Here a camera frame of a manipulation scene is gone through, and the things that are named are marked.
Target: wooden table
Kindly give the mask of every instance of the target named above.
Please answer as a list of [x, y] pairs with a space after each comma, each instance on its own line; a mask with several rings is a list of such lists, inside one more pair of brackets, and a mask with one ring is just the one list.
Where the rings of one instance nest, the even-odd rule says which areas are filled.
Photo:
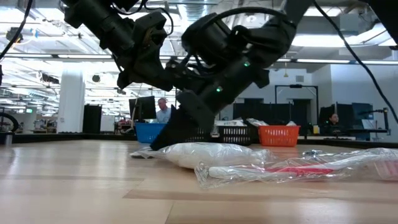
[[[397, 223], [398, 184], [253, 182], [201, 190], [192, 170], [130, 159], [135, 142], [64, 141], [0, 148], [4, 224]], [[280, 157], [330, 146], [272, 148]]]

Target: white wall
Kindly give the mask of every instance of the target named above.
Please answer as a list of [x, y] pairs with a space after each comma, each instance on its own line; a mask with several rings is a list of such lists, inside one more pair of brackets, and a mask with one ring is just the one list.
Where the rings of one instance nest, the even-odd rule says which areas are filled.
[[[244, 90], [236, 99], [236, 103], [243, 103], [243, 98], [263, 98], [264, 103], [275, 103], [275, 85], [312, 85], [312, 74], [307, 73], [306, 69], [288, 69], [287, 74], [289, 77], [284, 77], [285, 70], [280, 69], [279, 71], [271, 70], [269, 74], [270, 84], [262, 89], [258, 88], [256, 84], [252, 84]], [[303, 75], [304, 82], [296, 83], [296, 75]], [[278, 88], [281, 91], [278, 94], [278, 103], [288, 103], [292, 99], [314, 99], [315, 96], [308, 91], [306, 88], [302, 89], [290, 89], [290, 88]], [[233, 118], [233, 105], [227, 106], [220, 113], [221, 119], [227, 117], [228, 119]]]
[[[379, 83], [383, 93], [389, 99], [394, 109], [398, 110], [398, 67], [397, 66], [369, 66]], [[359, 65], [332, 65], [332, 98], [339, 103], [370, 103], [374, 110], [387, 107], [380, 94], [377, 92], [370, 76]], [[384, 127], [382, 114], [375, 113], [379, 127]], [[391, 136], [380, 134], [383, 141], [398, 142], [398, 125], [392, 114], [389, 113]]]

